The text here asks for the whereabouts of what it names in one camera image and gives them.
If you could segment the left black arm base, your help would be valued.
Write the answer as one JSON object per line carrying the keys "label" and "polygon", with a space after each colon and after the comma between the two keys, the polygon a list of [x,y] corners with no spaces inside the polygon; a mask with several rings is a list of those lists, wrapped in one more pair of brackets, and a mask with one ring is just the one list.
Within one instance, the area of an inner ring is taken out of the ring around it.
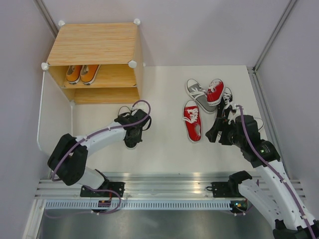
{"label": "left black arm base", "polygon": [[121,205],[120,198],[123,197],[124,190],[124,182],[108,182],[95,190],[82,186],[80,190],[80,197],[97,200],[94,208],[99,210],[103,208],[117,209]]}

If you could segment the black sneaker orange sole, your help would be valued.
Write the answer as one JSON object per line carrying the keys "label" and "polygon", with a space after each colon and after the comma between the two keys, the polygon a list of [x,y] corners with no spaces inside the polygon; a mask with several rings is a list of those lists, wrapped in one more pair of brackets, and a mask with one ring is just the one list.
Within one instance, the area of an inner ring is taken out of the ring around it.
{"label": "black sneaker orange sole", "polygon": [[[147,113],[142,109],[131,109],[127,106],[120,107],[118,111],[118,117],[115,120],[121,125],[132,124],[142,120]],[[142,142],[142,133],[148,130],[152,124],[152,118],[148,116],[143,122],[130,126],[124,127],[126,130],[126,135],[124,138],[124,143],[128,149],[134,149],[138,143]]]}

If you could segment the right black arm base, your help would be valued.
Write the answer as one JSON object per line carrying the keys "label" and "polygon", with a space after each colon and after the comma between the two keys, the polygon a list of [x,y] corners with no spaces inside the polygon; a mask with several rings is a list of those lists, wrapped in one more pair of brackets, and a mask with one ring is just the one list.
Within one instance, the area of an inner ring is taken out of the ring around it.
{"label": "right black arm base", "polygon": [[240,183],[247,179],[253,178],[248,172],[239,171],[231,174],[228,178],[228,181],[211,182],[211,185],[207,186],[206,190],[212,192],[214,198],[239,198],[239,201],[231,201],[230,213],[232,213],[234,216],[244,216],[252,209],[253,206],[250,206],[248,199],[244,198],[239,193],[238,187]]}

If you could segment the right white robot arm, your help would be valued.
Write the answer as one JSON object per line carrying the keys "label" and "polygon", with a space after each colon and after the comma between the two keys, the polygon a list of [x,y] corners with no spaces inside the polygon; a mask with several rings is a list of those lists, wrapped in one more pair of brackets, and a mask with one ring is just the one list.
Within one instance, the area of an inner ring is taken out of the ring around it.
{"label": "right white robot arm", "polygon": [[212,182],[214,198],[245,198],[262,214],[276,239],[317,239],[319,222],[307,210],[289,180],[274,145],[261,139],[252,116],[235,120],[216,118],[205,134],[210,142],[234,145],[267,184],[271,195],[262,191],[247,171],[231,174],[226,182]]}

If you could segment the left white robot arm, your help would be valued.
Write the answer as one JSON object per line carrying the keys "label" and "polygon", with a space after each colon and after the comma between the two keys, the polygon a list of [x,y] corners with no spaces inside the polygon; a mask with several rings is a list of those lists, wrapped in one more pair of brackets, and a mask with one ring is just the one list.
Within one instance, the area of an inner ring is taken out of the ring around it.
{"label": "left white robot arm", "polygon": [[52,176],[57,175],[57,180],[67,186],[80,184],[91,188],[97,197],[106,196],[109,191],[108,179],[99,170],[89,168],[87,159],[95,152],[120,141],[127,148],[135,148],[142,142],[144,126],[150,126],[151,122],[149,114],[137,109],[118,115],[106,128],[90,135],[63,135],[47,163],[53,171]]}

